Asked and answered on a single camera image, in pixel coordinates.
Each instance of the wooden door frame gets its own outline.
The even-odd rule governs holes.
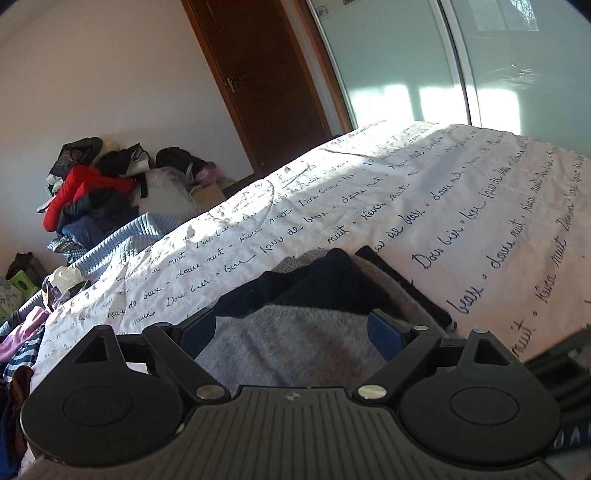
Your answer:
[[[331,138],[333,138],[333,135],[330,132],[330,128],[329,128],[328,122],[326,120],[326,114],[325,114],[324,108],[322,107],[322,104],[320,102],[320,97],[318,96],[318,91],[316,89],[316,86],[314,85],[314,82],[312,80],[310,70],[308,68],[308,65],[307,65],[305,59],[304,59],[303,53],[301,52],[300,45],[296,39],[296,35],[295,35],[293,28],[287,18],[287,14],[285,13],[284,8],[281,5],[281,2],[279,2],[278,0],[274,0],[274,1],[277,1],[277,4],[280,8],[280,15],[283,18],[285,28],[288,32],[291,43],[295,49],[295,53],[296,53],[296,56],[300,62],[300,66],[302,68],[302,71],[304,72],[304,77],[306,78],[306,83],[308,85],[308,89],[310,90],[310,93],[311,93],[312,98],[314,100],[314,105],[318,111],[320,120],[322,122],[322,127],[324,129],[324,133],[325,133],[326,139],[328,141]],[[296,6],[300,1],[303,1],[304,4],[306,3],[306,0],[294,0]],[[209,43],[207,42],[207,38],[205,37],[205,34],[203,33],[203,29],[201,27],[201,24],[199,23],[199,18],[197,16],[197,14],[195,13],[195,11],[193,10],[193,7],[191,6],[190,0],[181,0],[181,3],[183,4],[183,7],[184,7],[185,12],[187,14],[187,17],[189,18],[189,22],[191,23],[191,26],[193,27],[193,32],[195,33],[195,36],[197,37],[197,41],[199,42],[199,45],[201,46],[201,50],[203,51],[203,55],[205,56],[207,64],[209,65],[209,68],[212,71],[212,75],[216,81],[217,88],[219,89],[220,93],[222,94],[222,99],[223,99],[224,103],[226,104],[230,118],[232,119],[232,122],[234,123],[234,127],[236,128],[236,131],[238,133],[238,137],[240,138],[240,141],[242,142],[242,145],[243,145],[244,150],[246,152],[246,156],[248,157],[248,160],[252,166],[254,174],[251,176],[261,177],[262,171],[261,171],[261,168],[257,162],[254,150],[252,149],[252,146],[249,142],[248,136],[246,134],[246,129],[244,127],[244,124],[242,123],[242,120],[240,119],[240,116],[238,115],[238,109],[236,108],[236,105],[234,104],[234,101],[232,99],[232,95],[230,94],[230,91],[228,91],[228,89],[226,87],[226,80],[223,77],[222,70],[221,70],[219,64],[217,63],[217,60],[213,54],[213,50],[211,49],[211,47],[209,46]],[[330,63],[328,53],[326,52],[326,48],[324,47],[324,43],[322,42],[322,38],[320,36],[320,33],[318,32],[316,24],[314,23],[314,19],[312,17],[312,14],[311,14],[310,10],[308,9],[307,5],[304,5],[304,6],[306,8],[306,11],[307,11],[309,17],[310,17],[309,20],[312,22],[314,28],[313,29],[310,28],[310,26],[308,25],[308,21],[304,20],[305,17],[300,13],[300,7],[298,7],[298,13],[300,13],[300,15],[302,16],[302,20],[304,22],[304,25],[306,25],[306,31],[308,32],[308,35],[310,35],[310,38],[312,39],[312,44],[314,45],[314,51],[316,52],[319,49],[319,45],[322,45],[322,49],[319,51],[324,51],[324,56],[326,59],[324,59],[324,56],[319,55],[318,53],[317,53],[317,55],[319,56],[319,61],[322,66],[323,74],[326,77],[327,84],[329,85],[331,97],[333,98],[333,101],[335,102],[335,108],[336,108],[337,114],[339,116],[339,122],[341,123],[343,131],[345,131],[345,132],[351,131],[352,127],[351,127],[349,114],[346,109],[345,101],[343,99],[343,94],[340,91],[340,86],[338,84],[338,81],[336,80],[335,71],[332,68],[332,64]],[[334,77],[334,83],[332,81],[329,81],[329,77],[330,77],[331,73],[332,73],[332,76]],[[333,92],[335,85],[338,89],[338,92]],[[342,106],[338,105],[338,101],[335,101],[335,96],[336,96],[336,98],[340,98]],[[343,111],[342,109],[344,109],[344,112],[346,113],[346,119],[345,118],[341,119],[342,113],[340,113],[340,112]]]

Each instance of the gray garment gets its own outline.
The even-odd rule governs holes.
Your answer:
[[[288,273],[326,254],[316,249],[287,257],[274,271]],[[445,335],[393,278],[363,258],[352,259],[388,293],[404,320]],[[196,360],[232,393],[238,385],[342,386],[351,392],[385,365],[368,339],[367,316],[277,305],[266,305],[244,319],[217,317],[215,337]]]

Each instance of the ceiling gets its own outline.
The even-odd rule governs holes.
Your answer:
[[[0,44],[57,0],[0,0]]]

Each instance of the pink cloth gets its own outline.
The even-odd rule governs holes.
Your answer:
[[[33,338],[37,328],[47,320],[47,317],[49,317],[49,313],[44,309],[33,307],[25,321],[10,332],[6,339],[0,343],[0,362],[8,362],[18,352],[23,343]]]

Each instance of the cardboard box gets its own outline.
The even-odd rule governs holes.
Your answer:
[[[216,183],[205,188],[201,186],[195,187],[191,190],[191,197],[195,199],[204,212],[211,210],[226,200],[226,197]]]

